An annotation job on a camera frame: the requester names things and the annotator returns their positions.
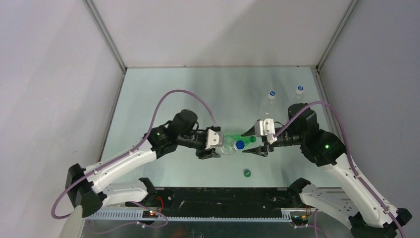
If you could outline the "clear plastic bottle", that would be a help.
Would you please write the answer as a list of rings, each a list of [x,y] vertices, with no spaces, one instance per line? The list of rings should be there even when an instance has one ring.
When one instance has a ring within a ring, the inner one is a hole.
[[[268,98],[268,94],[269,92],[264,95],[260,103],[258,110],[259,119],[280,119],[277,100],[276,98],[274,100],[270,100]]]

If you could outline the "blue white bottle cap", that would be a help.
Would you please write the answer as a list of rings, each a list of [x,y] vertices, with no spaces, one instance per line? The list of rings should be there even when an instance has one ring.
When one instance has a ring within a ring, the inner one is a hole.
[[[270,91],[269,94],[268,94],[268,98],[270,100],[274,100],[275,99],[275,95],[276,95],[276,93],[274,91]]]

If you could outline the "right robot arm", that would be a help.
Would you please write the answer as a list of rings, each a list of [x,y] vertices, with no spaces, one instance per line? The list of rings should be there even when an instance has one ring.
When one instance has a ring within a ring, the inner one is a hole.
[[[304,157],[335,179],[350,199],[324,195],[313,183],[299,178],[288,187],[289,203],[314,207],[345,225],[355,238],[405,237],[403,226],[411,213],[391,204],[372,185],[354,162],[347,138],[321,129],[311,104],[291,105],[288,116],[282,127],[276,127],[273,119],[256,121],[244,135],[260,137],[262,145],[248,152],[266,157],[276,147],[299,146]]]

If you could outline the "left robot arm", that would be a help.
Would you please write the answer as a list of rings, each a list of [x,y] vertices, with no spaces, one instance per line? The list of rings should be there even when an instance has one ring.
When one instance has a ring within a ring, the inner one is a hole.
[[[82,218],[101,208],[118,203],[140,202],[152,206],[157,199],[156,188],[149,178],[116,183],[116,180],[146,163],[156,161],[183,146],[196,150],[199,159],[219,158],[216,148],[223,143],[219,126],[197,129],[197,115],[182,110],[173,120],[154,127],[143,137],[143,144],[121,155],[116,162],[82,167],[75,164],[68,169],[65,188],[74,208],[81,207]]]

